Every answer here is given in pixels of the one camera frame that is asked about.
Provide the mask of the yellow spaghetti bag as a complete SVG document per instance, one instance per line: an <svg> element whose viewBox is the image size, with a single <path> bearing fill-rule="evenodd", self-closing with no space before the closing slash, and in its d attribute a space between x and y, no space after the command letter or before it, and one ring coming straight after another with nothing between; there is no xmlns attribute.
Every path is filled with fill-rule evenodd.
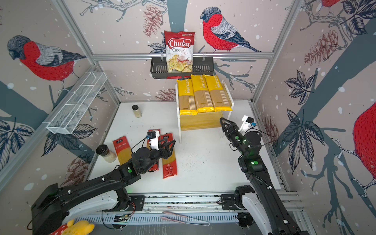
<svg viewBox="0 0 376 235"><path fill-rule="evenodd" d="M180 115L197 115L192 80L178 80L177 86Z"/></svg>
<svg viewBox="0 0 376 235"><path fill-rule="evenodd" d="M191 75L198 113L214 112L214 106L203 75Z"/></svg>
<svg viewBox="0 0 376 235"><path fill-rule="evenodd" d="M208 91L211 96L211 100L214 106L215 112L232 111L231 103L227 98L227 93L223 89L223 86L217 75L204 75L208 86Z"/></svg>

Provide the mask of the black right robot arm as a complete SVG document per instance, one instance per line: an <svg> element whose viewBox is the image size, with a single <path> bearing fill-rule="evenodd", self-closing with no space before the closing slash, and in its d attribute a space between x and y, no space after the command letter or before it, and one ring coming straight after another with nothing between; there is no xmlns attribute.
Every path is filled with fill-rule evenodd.
<svg viewBox="0 0 376 235"><path fill-rule="evenodd" d="M238 164L250 185L236 187L235 204L246 209L263 235L307 235L293 220L270 179L267 167L259 154L261 132L241 130L235 122L219 120L230 145L240 152Z"/></svg>

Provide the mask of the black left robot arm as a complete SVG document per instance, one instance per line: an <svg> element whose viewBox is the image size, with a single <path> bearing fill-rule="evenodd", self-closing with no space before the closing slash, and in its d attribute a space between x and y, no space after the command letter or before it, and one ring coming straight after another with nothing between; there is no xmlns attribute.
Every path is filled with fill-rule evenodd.
<svg viewBox="0 0 376 235"><path fill-rule="evenodd" d="M131 159L113 171L78 185L59 187L52 184L41 193L31 207L34 235L49 235L68 219L75 219L85 209L94 211L120 211L131 199L126 187L141 179L157 162L172 156L176 141L163 138L158 149L139 148Z"/></svg>

